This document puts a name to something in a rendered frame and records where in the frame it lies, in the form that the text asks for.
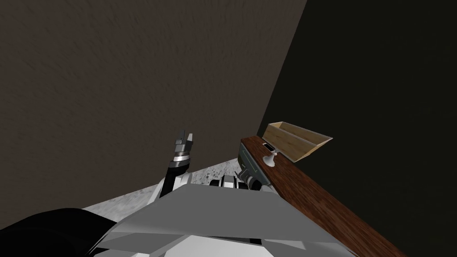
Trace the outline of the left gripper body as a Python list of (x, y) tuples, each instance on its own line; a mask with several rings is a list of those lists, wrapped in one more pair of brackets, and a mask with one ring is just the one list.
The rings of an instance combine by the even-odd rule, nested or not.
[(193, 140), (192, 139), (178, 139), (175, 141), (175, 152), (190, 152), (191, 148), (193, 145)]

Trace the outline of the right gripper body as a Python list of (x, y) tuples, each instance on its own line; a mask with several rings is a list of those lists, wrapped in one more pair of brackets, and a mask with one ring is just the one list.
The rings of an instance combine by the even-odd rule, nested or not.
[(238, 177), (249, 187), (251, 187), (255, 181), (258, 181), (265, 186), (271, 186), (271, 182), (267, 178), (266, 174), (254, 160), (253, 156), (243, 143), (240, 144), (238, 163), (241, 167), (241, 172)]

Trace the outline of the silver round knob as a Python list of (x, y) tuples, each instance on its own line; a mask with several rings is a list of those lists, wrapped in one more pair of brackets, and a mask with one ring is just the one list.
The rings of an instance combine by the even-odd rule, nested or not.
[(273, 151), (270, 155), (264, 156), (262, 159), (267, 166), (275, 167), (274, 157), (277, 156), (277, 154), (277, 151)]

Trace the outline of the light wood drawer box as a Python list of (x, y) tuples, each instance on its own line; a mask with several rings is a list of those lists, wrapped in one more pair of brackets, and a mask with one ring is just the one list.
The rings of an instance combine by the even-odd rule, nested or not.
[(262, 139), (291, 162), (298, 162), (332, 140), (332, 137), (287, 123), (267, 125)]

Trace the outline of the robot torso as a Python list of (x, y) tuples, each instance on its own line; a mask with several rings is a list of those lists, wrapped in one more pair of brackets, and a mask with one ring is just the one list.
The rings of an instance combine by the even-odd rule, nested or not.
[(360, 257), (269, 187), (161, 187), (87, 207), (115, 222), (95, 257)]

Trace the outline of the dark wood drawer front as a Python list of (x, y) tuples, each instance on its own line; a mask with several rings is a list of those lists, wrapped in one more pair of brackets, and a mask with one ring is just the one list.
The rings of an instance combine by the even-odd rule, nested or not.
[(315, 181), (298, 169), (282, 153), (274, 158), (275, 167), (267, 166), (263, 157), (270, 151), (258, 136), (245, 137), (251, 159), (260, 167), (278, 194), (289, 204), (335, 237), (359, 257), (407, 257), (345, 205), (332, 197)]

